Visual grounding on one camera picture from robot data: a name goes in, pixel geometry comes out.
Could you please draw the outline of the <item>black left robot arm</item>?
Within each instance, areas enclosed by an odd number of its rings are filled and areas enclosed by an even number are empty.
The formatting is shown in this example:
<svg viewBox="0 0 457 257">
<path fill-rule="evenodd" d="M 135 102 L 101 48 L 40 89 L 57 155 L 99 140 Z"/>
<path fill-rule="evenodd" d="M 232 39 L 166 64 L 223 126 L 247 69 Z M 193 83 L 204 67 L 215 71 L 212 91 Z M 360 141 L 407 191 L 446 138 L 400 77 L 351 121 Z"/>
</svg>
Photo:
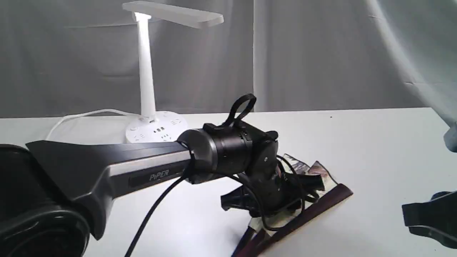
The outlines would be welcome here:
<svg viewBox="0 0 457 257">
<path fill-rule="evenodd" d="M 204 124 L 174 142 L 1 144 L 1 256 L 81 257 L 90 236 L 103 237 L 115 199 L 175 178 L 232 177 L 241 186 L 221 207 L 263 219 L 316 202 L 322 178 L 286 172 L 277 138 L 239 121 Z"/>
</svg>

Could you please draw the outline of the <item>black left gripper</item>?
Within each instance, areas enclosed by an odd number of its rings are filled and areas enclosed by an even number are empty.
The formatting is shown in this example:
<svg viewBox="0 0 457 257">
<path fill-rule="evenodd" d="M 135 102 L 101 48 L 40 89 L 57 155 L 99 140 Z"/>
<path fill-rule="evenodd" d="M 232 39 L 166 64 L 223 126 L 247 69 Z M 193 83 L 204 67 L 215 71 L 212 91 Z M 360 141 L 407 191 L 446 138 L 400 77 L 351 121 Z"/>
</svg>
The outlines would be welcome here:
<svg viewBox="0 0 457 257">
<path fill-rule="evenodd" d="M 221 197 L 221 207 L 247 210 L 252 217 L 293 212 L 302 202 L 315 203 L 325 189 L 319 175 L 287 172 L 277 158 L 278 143 L 265 140 L 253 149 L 247 170 L 239 174 L 243 185 Z"/>
</svg>

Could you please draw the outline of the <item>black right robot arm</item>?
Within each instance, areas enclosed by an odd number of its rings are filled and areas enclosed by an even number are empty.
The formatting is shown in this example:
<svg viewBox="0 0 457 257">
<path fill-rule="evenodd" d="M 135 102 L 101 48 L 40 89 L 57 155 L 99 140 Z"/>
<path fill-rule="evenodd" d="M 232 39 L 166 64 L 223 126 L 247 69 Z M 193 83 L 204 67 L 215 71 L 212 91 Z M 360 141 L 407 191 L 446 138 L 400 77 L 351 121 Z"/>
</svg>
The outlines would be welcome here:
<svg viewBox="0 0 457 257">
<path fill-rule="evenodd" d="M 427 237 L 442 246 L 457 249 L 457 192 L 441 191 L 423 203 L 402 205 L 410 234 Z"/>
</svg>

